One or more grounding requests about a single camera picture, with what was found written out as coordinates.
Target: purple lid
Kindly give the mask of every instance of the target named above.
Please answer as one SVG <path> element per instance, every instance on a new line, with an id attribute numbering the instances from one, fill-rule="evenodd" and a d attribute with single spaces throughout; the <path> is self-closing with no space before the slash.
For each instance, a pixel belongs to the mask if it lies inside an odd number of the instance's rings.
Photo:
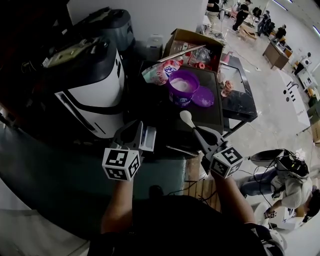
<path id="1" fill-rule="evenodd" d="M 193 95 L 192 101 L 200 107 L 210 107 L 214 104 L 215 97 L 209 88 L 200 86 Z"/>

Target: white cabinet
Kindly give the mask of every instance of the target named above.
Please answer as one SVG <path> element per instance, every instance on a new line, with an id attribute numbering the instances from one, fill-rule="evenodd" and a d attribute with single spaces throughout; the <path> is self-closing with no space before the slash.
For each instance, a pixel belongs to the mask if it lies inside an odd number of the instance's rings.
<path id="1" fill-rule="evenodd" d="M 318 86 L 318 83 L 316 82 L 315 78 L 308 72 L 308 70 L 301 70 L 298 73 L 298 77 L 300 78 L 304 91 L 306 91 L 308 87 L 314 88 Z"/>
<path id="2" fill-rule="evenodd" d="M 272 91 L 273 101 L 270 111 L 274 125 L 280 135 L 295 135 L 310 126 L 306 107 L 290 75 L 281 70 L 268 78 L 268 87 Z"/>

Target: jeans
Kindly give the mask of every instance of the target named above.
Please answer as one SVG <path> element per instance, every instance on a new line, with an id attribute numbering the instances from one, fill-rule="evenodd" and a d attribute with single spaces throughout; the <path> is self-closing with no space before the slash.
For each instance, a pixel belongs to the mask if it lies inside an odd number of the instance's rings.
<path id="1" fill-rule="evenodd" d="M 241 186 L 240 191 L 244 196 L 245 195 L 256 196 L 256 195 L 261 195 L 261 194 L 264 194 L 264 195 L 272 194 L 273 193 L 273 191 L 272 191 L 273 186 L 271 185 L 271 181 L 276 176 L 277 176 L 276 169 L 269 170 L 266 173 L 261 173 L 261 174 L 251 176 L 250 179 Z"/>
<path id="2" fill-rule="evenodd" d="M 206 15 L 209 18 L 209 21 L 211 23 L 211 27 L 214 28 L 215 23 L 219 20 L 218 19 L 219 12 L 207 11 Z"/>
<path id="3" fill-rule="evenodd" d="M 258 35 L 260 36 L 262 32 L 264 31 L 265 24 L 263 22 L 260 22 L 258 25 Z"/>

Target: pink object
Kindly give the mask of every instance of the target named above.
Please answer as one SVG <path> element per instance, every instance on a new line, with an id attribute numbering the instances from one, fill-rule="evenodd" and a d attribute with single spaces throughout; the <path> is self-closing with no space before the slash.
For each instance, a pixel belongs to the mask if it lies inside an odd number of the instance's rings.
<path id="1" fill-rule="evenodd" d="M 147 68 L 142 72 L 142 75 L 146 83 L 162 86 L 168 81 L 170 75 L 177 71 L 182 64 L 183 60 L 169 59 L 163 63 L 158 63 Z"/>
<path id="2" fill-rule="evenodd" d="M 232 92 L 233 89 L 234 89 L 233 84 L 229 80 L 225 81 L 223 90 L 221 92 L 221 96 L 224 98 L 227 97 Z"/>
<path id="3" fill-rule="evenodd" d="M 232 55 L 233 54 L 233 52 L 232 51 L 229 51 L 227 54 L 226 54 L 226 56 L 224 56 L 224 58 L 223 58 L 223 62 L 224 63 L 229 63 L 229 61 L 230 61 L 230 55 Z"/>
<path id="4" fill-rule="evenodd" d="M 204 70 L 206 65 L 203 62 L 198 62 L 195 64 L 195 67 Z"/>
<path id="5" fill-rule="evenodd" d="M 237 14 L 238 14 L 238 12 L 235 11 L 233 8 L 231 8 L 230 19 L 233 18 L 234 20 L 236 20 L 237 19 Z"/>

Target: black shirt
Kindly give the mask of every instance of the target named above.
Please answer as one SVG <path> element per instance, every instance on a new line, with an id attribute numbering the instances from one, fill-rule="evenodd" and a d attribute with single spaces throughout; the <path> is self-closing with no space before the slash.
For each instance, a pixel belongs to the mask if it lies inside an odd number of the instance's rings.
<path id="1" fill-rule="evenodd" d="M 263 19 L 262 19 L 262 23 L 266 23 L 266 21 L 267 21 L 267 19 L 269 19 L 270 18 L 270 15 L 269 14 L 267 14 L 267 13 L 265 13 L 264 15 L 263 15 Z"/>
<path id="2" fill-rule="evenodd" d="M 209 0 L 208 4 L 214 4 L 213 7 L 207 7 L 206 10 L 208 12 L 214 12 L 214 13 L 218 13 L 219 12 L 219 6 L 217 4 L 219 4 L 219 0 Z"/>
<path id="3" fill-rule="evenodd" d="M 281 38 L 284 37 L 286 34 L 287 34 L 287 31 L 286 31 L 284 28 L 279 27 L 279 28 L 278 28 L 278 32 L 275 34 L 275 37 L 281 39 Z"/>
<path id="4" fill-rule="evenodd" d="M 240 11 L 236 15 L 236 18 L 245 20 L 246 17 L 248 17 L 249 13 L 245 13 L 244 11 L 249 11 L 249 6 L 246 5 L 245 3 L 241 4 Z"/>
<path id="5" fill-rule="evenodd" d="M 133 204 L 132 229 L 91 240 L 88 256 L 265 256 L 267 228 L 243 224 L 190 196 L 163 196 Z"/>

